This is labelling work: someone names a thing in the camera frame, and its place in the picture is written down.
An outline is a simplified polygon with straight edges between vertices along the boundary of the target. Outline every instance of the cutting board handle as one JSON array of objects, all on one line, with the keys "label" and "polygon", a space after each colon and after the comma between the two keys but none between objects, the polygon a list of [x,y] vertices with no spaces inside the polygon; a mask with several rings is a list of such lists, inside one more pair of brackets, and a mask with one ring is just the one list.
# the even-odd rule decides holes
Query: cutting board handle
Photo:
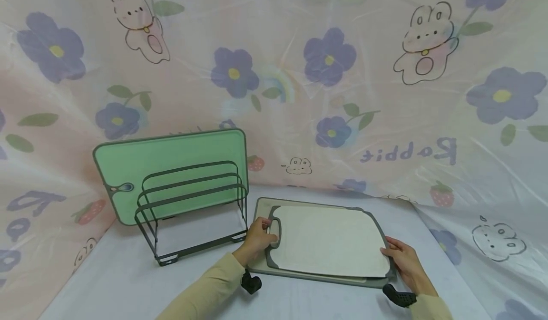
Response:
[{"label": "cutting board handle", "polygon": [[270,244],[270,247],[273,249],[277,249],[280,246],[280,241],[282,240],[282,221],[277,216],[274,216],[274,207],[273,211],[270,212],[270,216],[268,217],[268,219],[271,223],[270,226],[268,226],[268,228],[266,229],[266,232],[278,236],[278,241]]}]

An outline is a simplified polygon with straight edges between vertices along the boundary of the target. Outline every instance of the cutting board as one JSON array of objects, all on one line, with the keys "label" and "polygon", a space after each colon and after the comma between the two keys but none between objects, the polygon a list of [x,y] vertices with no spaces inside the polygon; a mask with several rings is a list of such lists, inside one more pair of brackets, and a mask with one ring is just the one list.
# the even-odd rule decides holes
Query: cutting board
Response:
[{"label": "cutting board", "polygon": [[390,261],[374,219],[362,209],[279,205],[271,209],[268,266],[331,276],[385,277]]}]

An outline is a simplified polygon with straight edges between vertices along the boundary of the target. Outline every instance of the black clamp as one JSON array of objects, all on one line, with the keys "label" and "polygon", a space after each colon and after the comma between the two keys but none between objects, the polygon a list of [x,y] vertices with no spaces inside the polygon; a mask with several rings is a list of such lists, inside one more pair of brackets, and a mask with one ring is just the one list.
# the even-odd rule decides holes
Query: black clamp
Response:
[{"label": "black clamp", "polygon": [[385,284],[382,292],[384,292],[390,301],[403,308],[407,308],[417,302],[417,295],[414,292],[397,291],[392,284]]},{"label": "black clamp", "polygon": [[253,295],[263,286],[263,283],[258,276],[251,277],[249,270],[246,269],[242,276],[241,285],[250,295]]}]

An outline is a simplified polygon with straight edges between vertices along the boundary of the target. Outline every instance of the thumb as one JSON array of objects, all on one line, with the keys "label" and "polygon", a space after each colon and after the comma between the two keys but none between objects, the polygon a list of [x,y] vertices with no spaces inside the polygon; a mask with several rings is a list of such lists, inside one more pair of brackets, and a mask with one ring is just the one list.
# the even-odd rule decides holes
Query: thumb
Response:
[{"label": "thumb", "polygon": [[400,254],[400,251],[398,250],[392,250],[387,248],[380,248],[380,251],[383,255],[389,256],[389,257],[395,257],[397,254]]},{"label": "thumb", "polygon": [[267,234],[265,238],[268,240],[268,243],[275,243],[278,241],[278,236],[275,234]]}]

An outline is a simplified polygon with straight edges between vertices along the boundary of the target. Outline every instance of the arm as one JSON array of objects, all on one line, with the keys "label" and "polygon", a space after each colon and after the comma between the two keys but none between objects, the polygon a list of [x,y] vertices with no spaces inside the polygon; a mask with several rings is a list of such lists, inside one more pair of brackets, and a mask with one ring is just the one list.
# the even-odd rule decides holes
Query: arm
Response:
[{"label": "arm", "polygon": [[156,320],[203,319],[238,288],[244,267],[227,253],[199,280],[181,292]]},{"label": "arm", "polygon": [[412,319],[453,320],[450,310],[422,268],[415,249],[391,237],[386,237],[386,241],[390,248],[381,248],[381,252],[394,259],[401,279],[417,295],[417,302],[410,306]]},{"label": "arm", "polygon": [[240,285],[245,266],[278,237],[266,234],[270,220],[257,218],[249,227],[245,242],[232,254],[227,253],[199,280],[181,292],[156,320],[199,320],[215,309]]}]

